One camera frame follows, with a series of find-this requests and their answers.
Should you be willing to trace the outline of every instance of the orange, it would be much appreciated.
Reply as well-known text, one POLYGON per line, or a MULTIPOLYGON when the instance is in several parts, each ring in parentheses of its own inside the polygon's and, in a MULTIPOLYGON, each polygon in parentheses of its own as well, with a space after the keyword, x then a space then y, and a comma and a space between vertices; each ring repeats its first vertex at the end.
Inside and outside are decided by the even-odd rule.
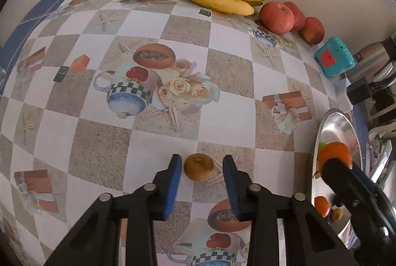
POLYGON ((327 143, 318 153, 319 172, 322 174, 322 168, 328 159, 339 158, 349 169, 352 169, 352 154, 349 148, 341 142, 327 143))
POLYGON ((314 206, 323 218, 325 218, 330 212, 329 201, 321 195, 319 197, 315 197, 314 206))

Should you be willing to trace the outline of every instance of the teal box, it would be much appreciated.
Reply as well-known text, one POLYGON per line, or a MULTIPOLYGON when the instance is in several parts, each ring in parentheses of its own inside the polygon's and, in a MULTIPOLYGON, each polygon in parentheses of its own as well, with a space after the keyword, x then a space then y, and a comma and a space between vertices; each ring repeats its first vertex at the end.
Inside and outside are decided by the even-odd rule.
POLYGON ((326 77, 338 76, 356 65, 348 47, 337 36, 331 37, 315 53, 315 59, 326 77))

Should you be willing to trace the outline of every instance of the kiwi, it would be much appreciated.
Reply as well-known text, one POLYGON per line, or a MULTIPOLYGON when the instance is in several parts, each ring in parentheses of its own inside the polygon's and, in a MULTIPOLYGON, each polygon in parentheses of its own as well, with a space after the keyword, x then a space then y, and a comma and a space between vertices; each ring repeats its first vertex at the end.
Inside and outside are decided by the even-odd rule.
POLYGON ((341 208, 335 208, 333 210, 333 212, 331 213, 331 220, 333 222, 337 222, 337 221, 341 220, 343 215, 344 215, 344 212, 341 208))
POLYGON ((215 171, 215 164, 210 156, 195 153, 184 161, 184 173, 192 181, 205 181, 215 171))

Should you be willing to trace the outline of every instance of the thermos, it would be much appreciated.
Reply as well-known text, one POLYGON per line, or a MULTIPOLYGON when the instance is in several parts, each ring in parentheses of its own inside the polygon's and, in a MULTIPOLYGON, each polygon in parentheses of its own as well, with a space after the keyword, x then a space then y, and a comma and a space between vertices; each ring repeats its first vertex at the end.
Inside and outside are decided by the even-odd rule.
POLYGON ((396 60, 396 41, 389 37, 384 41, 374 42, 361 49, 354 58, 356 66, 346 73, 349 81, 354 83, 365 77, 371 83, 380 70, 396 60))

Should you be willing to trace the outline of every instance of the printed strawberry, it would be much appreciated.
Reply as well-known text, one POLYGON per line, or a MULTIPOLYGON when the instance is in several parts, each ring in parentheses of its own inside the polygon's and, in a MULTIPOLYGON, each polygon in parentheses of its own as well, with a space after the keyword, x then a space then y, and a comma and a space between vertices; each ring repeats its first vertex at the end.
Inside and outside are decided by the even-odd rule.
POLYGON ((231 237, 227 234, 215 233, 206 242, 208 248, 227 248, 231 245, 231 237))
POLYGON ((144 82, 149 77, 149 71, 143 67, 132 67, 128 70, 125 76, 129 79, 136 79, 139 82, 144 82))

